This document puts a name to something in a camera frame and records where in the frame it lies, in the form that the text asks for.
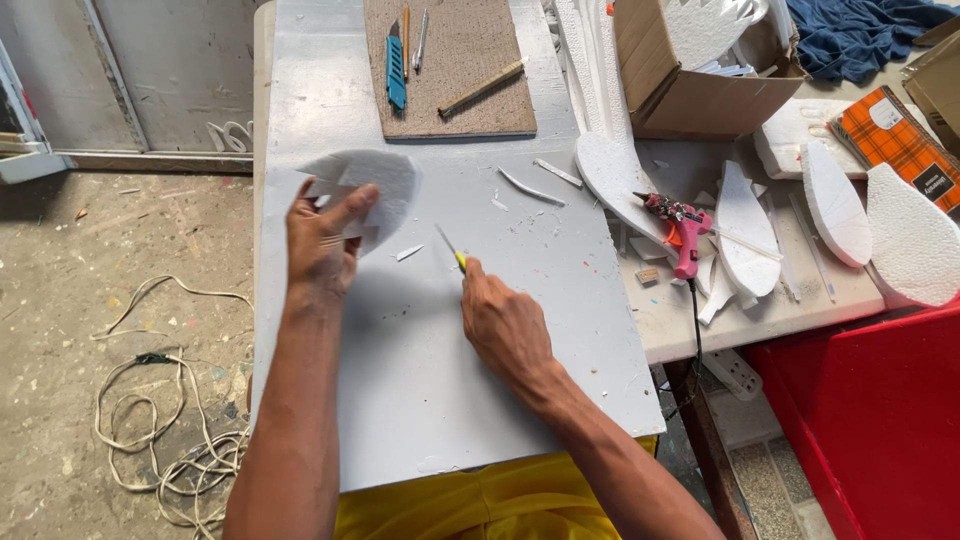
hand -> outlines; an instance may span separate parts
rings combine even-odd
[[[540,305],[497,276],[484,274],[473,257],[467,258],[460,306],[467,339],[493,374],[519,397],[542,395],[544,384],[567,377],[553,357]]]
[[[344,239],[344,228],[367,215],[380,192],[373,184],[356,188],[339,205],[317,213],[306,197],[316,178],[300,187],[287,212],[287,288],[306,288],[343,300],[357,273],[360,238]]]

blue utility knife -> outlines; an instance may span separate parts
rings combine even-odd
[[[407,85],[403,82],[403,42],[400,41],[400,22],[394,21],[387,35],[387,100],[395,110],[407,106]]]

person's left hand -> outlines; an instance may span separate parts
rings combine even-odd
[[[343,300],[356,276],[360,248],[360,238],[344,239],[344,228],[366,215],[380,192],[376,185],[362,185],[336,207],[317,213],[315,200],[306,197],[315,180],[303,183],[287,212],[287,288]]]

cork board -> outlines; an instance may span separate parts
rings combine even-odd
[[[410,7],[407,47],[407,106],[396,115],[387,101],[386,36],[403,8]],[[410,57],[420,42],[427,8],[426,43],[418,75]],[[387,139],[477,135],[534,135],[537,120],[526,74],[520,73],[462,105],[448,118],[437,114],[441,103],[520,60],[508,0],[364,0],[367,49],[380,125]]]

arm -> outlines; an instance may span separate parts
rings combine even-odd
[[[626,540],[722,539],[704,509],[604,414],[553,357],[543,311],[467,259],[464,332],[491,371],[573,458]]]
[[[359,238],[344,227],[376,202],[358,188],[318,214],[304,194],[287,214],[287,297],[256,430],[230,493],[225,540],[330,538],[340,496],[337,368],[344,297]]]

